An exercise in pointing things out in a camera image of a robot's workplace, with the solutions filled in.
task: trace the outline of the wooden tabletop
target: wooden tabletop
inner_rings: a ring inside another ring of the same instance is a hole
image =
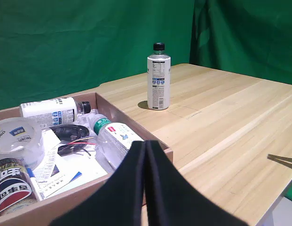
[[[171,69],[171,105],[146,108],[147,74],[95,88],[174,151],[174,165],[202,194],[261,223],[292,181],[292,85],[181,64]],[[146,210],[143,209],[146,225]]]

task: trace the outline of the packing tape roll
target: packing tape roll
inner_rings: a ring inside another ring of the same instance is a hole
[[[34,169],[43,157],[41,128],[35,121],[20,117],[0,121],[0,159],[19,159]]]

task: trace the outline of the barcode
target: barcode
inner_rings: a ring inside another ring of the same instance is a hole
[[[164,107],[164,98],[158,98],[158,107],[163,108]]]

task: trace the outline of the water bottle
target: water bottle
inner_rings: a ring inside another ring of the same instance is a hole
[[[154,43],[153,50],[147,58],[148,107],[163,110],[170,105],[171,57],[164,53],[164,43]]]
[[[106,116],[96,114],[89,118],[90,128],[98,135],[97,142],[113,168],[117,168],[128,153],[133,141],[143,141],[127,125],[111,122]]]
[[[77,102],[72,97],[24,103],[20,115],[36,121],[42,129],[73,123],[78,116],[90,113],[88,101]]]

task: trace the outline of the green backdrop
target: green backdrop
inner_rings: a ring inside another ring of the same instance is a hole
[[[0,109],[189,62],[194,0],[0,0]]]
[[[195,0],[191,62],[292,84],[292,0]]]

